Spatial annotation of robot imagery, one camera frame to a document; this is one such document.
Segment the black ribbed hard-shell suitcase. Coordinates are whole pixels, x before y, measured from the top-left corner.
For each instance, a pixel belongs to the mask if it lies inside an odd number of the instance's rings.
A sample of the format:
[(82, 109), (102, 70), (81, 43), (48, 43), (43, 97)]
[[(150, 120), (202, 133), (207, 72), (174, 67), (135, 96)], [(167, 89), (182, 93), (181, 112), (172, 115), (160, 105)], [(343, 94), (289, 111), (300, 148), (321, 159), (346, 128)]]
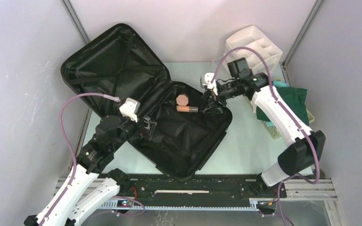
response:
[[(127, 24), (116, 24), (70, 56), (61, 66), (66, 85), (76, 94), (97, 92), (140, 102), (138, 114), (157, 122), (151, 139), (128, 139), (163, 174), (182, 181), (205, 165), (226, 135), (231, 111), (202, 113), (201, 91), (172, 81), (170, 72), (147, 43)], [(198, 113), (176, 110), (176, 97)]]

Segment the orange grey cylindrical tube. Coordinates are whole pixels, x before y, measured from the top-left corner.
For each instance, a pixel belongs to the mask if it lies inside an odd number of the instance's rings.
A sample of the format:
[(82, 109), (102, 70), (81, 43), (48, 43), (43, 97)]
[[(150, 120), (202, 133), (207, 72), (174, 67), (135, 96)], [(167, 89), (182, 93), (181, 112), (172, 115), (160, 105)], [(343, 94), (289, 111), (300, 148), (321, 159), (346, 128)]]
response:
[(195, 106), (178, 105), (176, 106), (176, 110), (184, 113), (198, 113), (198, 107)]

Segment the pink brown small box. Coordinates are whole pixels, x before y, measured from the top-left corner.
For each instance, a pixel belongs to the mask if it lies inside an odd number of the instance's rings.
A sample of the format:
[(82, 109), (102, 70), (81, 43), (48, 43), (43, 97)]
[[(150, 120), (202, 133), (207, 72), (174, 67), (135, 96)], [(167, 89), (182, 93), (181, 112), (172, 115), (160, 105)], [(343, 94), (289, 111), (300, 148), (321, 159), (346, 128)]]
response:
[(187, 106), (189, 103), (189, 98), (185, 94), (180, 94), (176, 97), (176, 104), (181, 106)]

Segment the turquoise t-shirt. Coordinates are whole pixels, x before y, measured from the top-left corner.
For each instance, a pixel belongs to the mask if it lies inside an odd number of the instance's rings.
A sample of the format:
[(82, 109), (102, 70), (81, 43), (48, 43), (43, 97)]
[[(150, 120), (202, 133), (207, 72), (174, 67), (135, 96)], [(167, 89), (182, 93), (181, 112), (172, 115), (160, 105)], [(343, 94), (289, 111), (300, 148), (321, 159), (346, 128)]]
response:
[(273, 85), (277, 88), (286, 88), (289, 87), (289, 84), (283, 81), (279, 81), (279, 80), (273, 80), (272, 81)]

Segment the white plastic drawer organizer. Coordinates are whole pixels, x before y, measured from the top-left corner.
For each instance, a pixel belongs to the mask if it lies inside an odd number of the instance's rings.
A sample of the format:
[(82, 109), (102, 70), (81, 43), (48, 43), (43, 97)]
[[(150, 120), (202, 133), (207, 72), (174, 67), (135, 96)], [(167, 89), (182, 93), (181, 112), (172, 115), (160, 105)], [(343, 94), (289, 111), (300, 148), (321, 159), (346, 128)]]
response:
[[(255, 50), (265, 60), (272, 79), (283, 80), (283, 74), (280, 66), (282, 50), (276, 46), (258, 27), (255, 25), (243, 28), (228, 37), (224, 42), (224, 55), (238, 47), (247, 47)], [(217, 79), (227, 80), (231, 78), (227, 63), (244, 57), (254, 74), (266, 73), (266, 69), (258, 56), (248, 50), (236, 50), (232, 52), (219, 65)]]

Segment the dark green garment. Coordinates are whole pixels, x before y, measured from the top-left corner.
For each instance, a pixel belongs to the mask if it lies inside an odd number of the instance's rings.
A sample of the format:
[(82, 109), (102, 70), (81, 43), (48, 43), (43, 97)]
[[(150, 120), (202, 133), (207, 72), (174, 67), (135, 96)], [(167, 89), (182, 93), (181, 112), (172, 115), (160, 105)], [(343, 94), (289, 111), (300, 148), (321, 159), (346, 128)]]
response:
[(280, 97), (285, 101), (294, 114), (306, 125), (309, 125), (305, 100), (307, 90), (294, 87), (276, 87)]

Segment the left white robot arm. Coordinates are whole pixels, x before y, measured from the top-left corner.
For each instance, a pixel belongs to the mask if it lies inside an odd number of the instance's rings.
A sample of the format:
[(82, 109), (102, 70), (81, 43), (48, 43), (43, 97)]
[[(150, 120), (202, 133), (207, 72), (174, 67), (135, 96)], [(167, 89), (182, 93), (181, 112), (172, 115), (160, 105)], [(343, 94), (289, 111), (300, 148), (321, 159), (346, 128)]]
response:
[(24, 220), (26, 226), (80, 226), (109, 198), (125, 196), (130, 177), (120, 169), (108, 172), (104, 181), (86, 197), (82, 195), (114, 159), (114, 153), (131, 136), (151, 138), (157, 122), (145, 117), (135, 123), (109, 115), (100, 119), (95, 134), (76, 157), (69, 176), (49, 204), (37, 215)]

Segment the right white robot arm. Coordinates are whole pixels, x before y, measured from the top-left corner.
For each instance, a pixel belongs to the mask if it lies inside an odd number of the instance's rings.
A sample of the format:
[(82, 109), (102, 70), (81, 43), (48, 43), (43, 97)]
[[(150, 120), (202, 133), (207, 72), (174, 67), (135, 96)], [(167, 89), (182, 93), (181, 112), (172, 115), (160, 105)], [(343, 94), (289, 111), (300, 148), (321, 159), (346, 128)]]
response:
[(325, 143), (320, 130), (314, 132), (300, 120), (281, 98), (271, 79), (265, 73), (254, 74), (245, 58), (228, 63), (231, 80), (224, 84), (217, 82), (214, 73), (201, 77), (204, 96), (215, 106), (225, 106), (228, 99), (245, 96), (259, 107), (279, 131), (286, 149), (277, 161), (258, 175), (255, 190), (262, 197), (274, 191), (274, 185), (300, 174), (315, 166), (316, 178), (320, 178), (319, 160)]

